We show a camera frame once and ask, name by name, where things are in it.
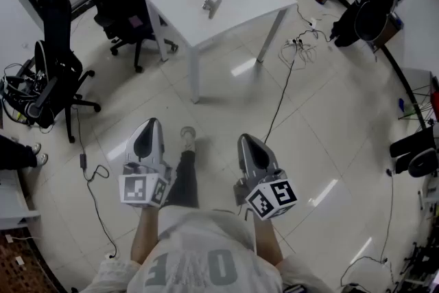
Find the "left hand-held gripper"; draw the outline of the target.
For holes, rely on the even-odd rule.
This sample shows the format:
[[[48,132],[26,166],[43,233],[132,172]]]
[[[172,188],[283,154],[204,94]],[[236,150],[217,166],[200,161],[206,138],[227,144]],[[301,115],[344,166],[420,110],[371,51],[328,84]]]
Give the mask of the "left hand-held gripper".
[[[163,160],[164,141],[160,121],[153,117],[128,139],[119,195],[132,207],[161,208],[171,189],[171,167]]]

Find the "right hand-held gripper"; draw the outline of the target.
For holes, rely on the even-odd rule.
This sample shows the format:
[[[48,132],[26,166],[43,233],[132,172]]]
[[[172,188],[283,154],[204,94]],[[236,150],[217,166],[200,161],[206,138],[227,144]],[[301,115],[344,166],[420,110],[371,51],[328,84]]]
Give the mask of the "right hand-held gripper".
[[[294,207],[298,197],[291,180],[277,168],[273,151],[262,140],[244,133],[238,138],[239,167],[250,178],[241,178],[233,186],[237,206],[246,205],[260,220],[271,220]],[[261,170],[276,170],[258,180]]]

